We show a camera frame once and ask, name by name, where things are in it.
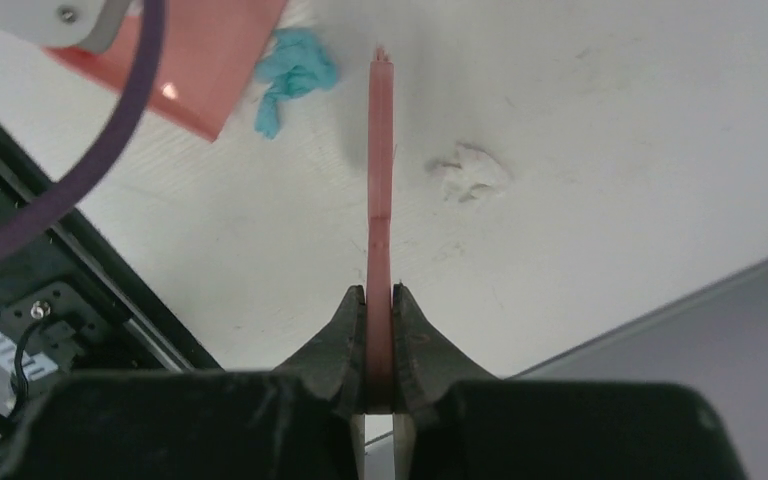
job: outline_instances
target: white table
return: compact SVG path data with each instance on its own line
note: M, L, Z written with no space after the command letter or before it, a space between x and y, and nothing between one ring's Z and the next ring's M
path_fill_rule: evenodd
M365 278L366 88L396 64L393 276L511 375L768 256L768 2L321 0L342 81L283 108L254 88L213 145L148 115L81 205L227 368L269 368ZM0 35L0 121L58 177L113 95ZM444 204L455 142L507 194ZM368 437L380 433L378 427Z

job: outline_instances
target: table surface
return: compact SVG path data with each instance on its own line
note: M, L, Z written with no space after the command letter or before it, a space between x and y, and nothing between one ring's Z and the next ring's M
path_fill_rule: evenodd
M278 364L365 281L366 96L396 65L394 281L506 376L768 257L768 2L320 0L291 5L337 88L208 144L144 119L81 209L227 368ZM0 34L0 121L53 177L114 96ZM428 162L513 175L480 208ZM367 432L372 437L383 427Z

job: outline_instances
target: pink tray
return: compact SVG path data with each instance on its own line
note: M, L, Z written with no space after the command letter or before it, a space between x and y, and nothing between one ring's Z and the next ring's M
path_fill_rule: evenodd
M287 0L167 0L166 43L150 108L213 141L234 110ZM127 17L101 55L51 55L110 89L125 84L140 28Z

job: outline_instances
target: purple tube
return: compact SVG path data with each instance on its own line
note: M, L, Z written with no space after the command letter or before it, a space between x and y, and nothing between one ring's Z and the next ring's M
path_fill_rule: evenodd
M151 98L163 51L165 17L165 0L143 0L140 42L119 103L78 163L59 182L0 227L0 261L71 212L116 163Z

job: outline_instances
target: teal tissue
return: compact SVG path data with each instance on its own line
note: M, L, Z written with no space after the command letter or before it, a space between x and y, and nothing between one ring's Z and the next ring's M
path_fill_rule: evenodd
M337 83L337 67L325 47L306 28L284 28L274 32L277 41L268 57L254 67L258 82L272 82L263 94L254 129L273 139L281 130L278 103L307 95L316 88L330 90Z

